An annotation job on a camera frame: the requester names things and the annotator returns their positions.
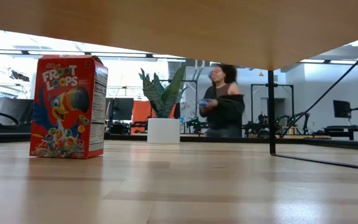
red box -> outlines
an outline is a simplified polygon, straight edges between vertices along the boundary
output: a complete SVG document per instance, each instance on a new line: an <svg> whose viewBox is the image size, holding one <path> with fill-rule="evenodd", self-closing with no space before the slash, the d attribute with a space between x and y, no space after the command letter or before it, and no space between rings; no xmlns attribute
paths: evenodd
<svg viewBox="0 0 358 224"><path fill-rule="evenodd" d="M35 81L30 156L103 154L108 70L91 56L44 56Z"/></svg>

froot loops logo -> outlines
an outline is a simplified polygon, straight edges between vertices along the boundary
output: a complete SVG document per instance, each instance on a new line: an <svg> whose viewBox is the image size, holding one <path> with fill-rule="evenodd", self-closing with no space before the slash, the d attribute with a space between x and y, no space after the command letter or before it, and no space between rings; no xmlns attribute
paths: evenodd
<svg viewBox="0 0 358 224"><path fill-rule="evenodd" d="M77 86L78 77L75 76L76 65L69 65L65 68L57 68L57 65L51 64L47 67L54 67L53 69L47 70L42 73L42 78L47 86L47 91L63 87L63 86Z"/></svg>

black top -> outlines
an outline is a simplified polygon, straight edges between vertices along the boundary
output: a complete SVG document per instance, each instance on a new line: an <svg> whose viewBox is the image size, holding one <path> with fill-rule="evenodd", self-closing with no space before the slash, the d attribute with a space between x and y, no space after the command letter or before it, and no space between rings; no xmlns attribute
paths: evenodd
<svg viewBox="0 0 358 224"><path fill-rule="evenodd" d="M243 97L244 95L225 95L217 98L216 90L211 86L206 90L204 99L216 99L218 105L206 113L200 110L200 115L206 117L210 127L225 128L233 124L241 126L245 109Z"/></svg>

dark curly hair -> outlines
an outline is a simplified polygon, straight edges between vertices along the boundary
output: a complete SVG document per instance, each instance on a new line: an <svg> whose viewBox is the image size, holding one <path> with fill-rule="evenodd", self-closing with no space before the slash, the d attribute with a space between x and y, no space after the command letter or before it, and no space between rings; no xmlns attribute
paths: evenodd
<svg viewBox="0 0 358 224"><path fill-rule="evenodd" d="M226 64L217 64L215 67L219 67L222 69L225 74L224 82L225 83L233 83L237 81L237 68L233 65Z"/></svg>

wooden floor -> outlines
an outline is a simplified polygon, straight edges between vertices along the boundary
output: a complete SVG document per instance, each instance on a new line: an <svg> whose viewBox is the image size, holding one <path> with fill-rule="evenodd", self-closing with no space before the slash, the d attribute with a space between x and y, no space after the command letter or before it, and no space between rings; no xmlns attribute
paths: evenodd
<svg viewBox="0 0 358 224"><path fill-rule="evenodd" d="M272 157L264 144L105 148L47 159L29 157L27 142L0 144L0 223L358 223L357 169Z"/></svg>

